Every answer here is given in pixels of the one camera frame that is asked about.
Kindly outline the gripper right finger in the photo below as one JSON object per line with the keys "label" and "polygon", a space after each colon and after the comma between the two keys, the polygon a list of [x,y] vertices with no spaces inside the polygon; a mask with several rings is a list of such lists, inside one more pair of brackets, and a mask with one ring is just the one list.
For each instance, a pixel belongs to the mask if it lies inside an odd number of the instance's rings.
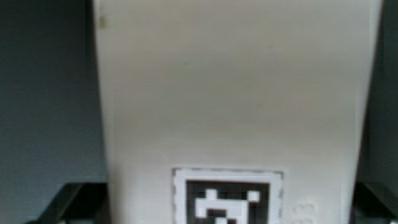
{"label": "gripper right finger", "polygon": [[398,196],[380,183],[355,183],[352,224],[398,224]]}

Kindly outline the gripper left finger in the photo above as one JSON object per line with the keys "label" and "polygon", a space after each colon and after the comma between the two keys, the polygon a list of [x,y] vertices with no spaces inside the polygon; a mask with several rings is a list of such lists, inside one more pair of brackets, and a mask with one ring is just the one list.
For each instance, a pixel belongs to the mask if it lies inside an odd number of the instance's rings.
{"label": "gripper left finger", "polygon": [[68,183],[39,218],[25,224],[110,224],[105,183]]}

